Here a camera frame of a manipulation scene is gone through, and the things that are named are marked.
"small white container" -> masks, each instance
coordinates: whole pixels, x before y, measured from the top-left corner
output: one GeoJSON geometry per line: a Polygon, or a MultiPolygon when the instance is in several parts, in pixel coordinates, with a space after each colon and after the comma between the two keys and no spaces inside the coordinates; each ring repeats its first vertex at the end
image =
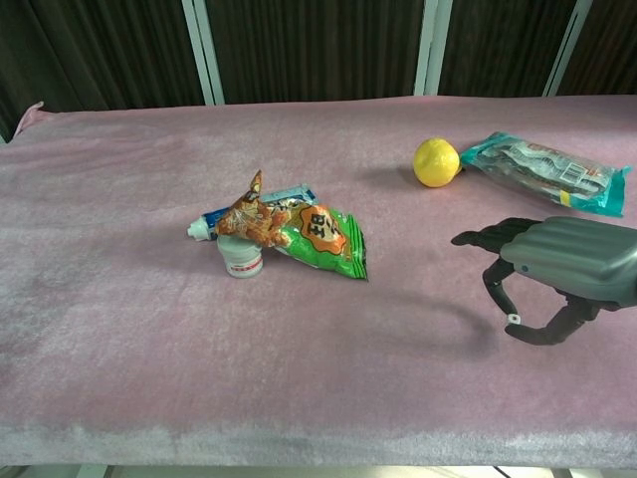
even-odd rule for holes
{"type": "Polygon", "coordinates": [[[217,237],[217,247],[226,262],[226,270],[232,277],[247,279],[263,269],[261,246],[247,239],[234,236],[217,237]]]}

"robotic hand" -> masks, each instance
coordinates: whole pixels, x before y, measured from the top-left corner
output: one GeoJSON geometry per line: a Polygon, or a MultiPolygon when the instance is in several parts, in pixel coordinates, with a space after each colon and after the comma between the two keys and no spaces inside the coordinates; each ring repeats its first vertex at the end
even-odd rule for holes
{"type": "Polygon", "coordinates": [[[452,239],[498,254],[483,273],[491,298],[508,315],[505,332],[534,346],[563,342],[600,310],[637,305],[637,230],[575,217],[543,222],[509,218],[452,239]],[[522,325],[502,281],[518,272],[566,297],[566,306],[541,329],[522,325]]]}

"pink tablecloth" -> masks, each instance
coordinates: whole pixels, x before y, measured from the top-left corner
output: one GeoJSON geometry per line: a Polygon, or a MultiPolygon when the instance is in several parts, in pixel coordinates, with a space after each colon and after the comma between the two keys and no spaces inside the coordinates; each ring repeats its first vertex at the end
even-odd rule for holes
{"type": "MultiPolygon", "coordinates": [[[[495,257],[449,243],[571,211],[410,169],[427,137],[495,130],[635,165],[637,97],[35,109],[21,128],[0,147],[0,463],[637,466],[635,310],[527,346],[483,288],[495,257]],[[186,237],[258,168],[355,214],[368,283],[277,252],[236,280],[186,237]]],[[[637,227],[634,181],[612,222],[637,227]]],[[[562,304],[510,293],[528,324],[562,304]]]]}

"black curtain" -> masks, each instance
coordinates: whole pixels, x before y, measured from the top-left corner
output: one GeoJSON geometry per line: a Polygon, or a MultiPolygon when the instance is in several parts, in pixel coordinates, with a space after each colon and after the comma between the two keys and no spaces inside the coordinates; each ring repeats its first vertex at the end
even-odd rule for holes
{"type": "Polygon", "coordinates": [[[541,96],[574,4],[454,0],[439,95],[541,96]]]}
{"type": "Polygon", "coordinates": [[[180,0],[1,0],[0,133],[24,110],[201,105],[180,0]]]}
{"type": "Polygon", "coordinates": [[[637,1],[593,2],[558,94],[637,94],[637,1]]]}
{"type": "Polygon", "coordinates": [[[207,0],[227,103],[411,95],[423,0],[207,0]]]}

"lemon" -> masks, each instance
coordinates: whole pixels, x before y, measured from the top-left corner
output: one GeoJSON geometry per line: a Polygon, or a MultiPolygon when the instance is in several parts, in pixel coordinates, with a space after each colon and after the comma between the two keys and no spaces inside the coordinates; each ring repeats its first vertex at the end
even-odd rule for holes
{"type": "Polygon", "coordinates": [[[414,155],[414,172],[429,187],[449,184],[460,172],[460,156],[442,137],[432,137],[418,146],[414,155]]]}

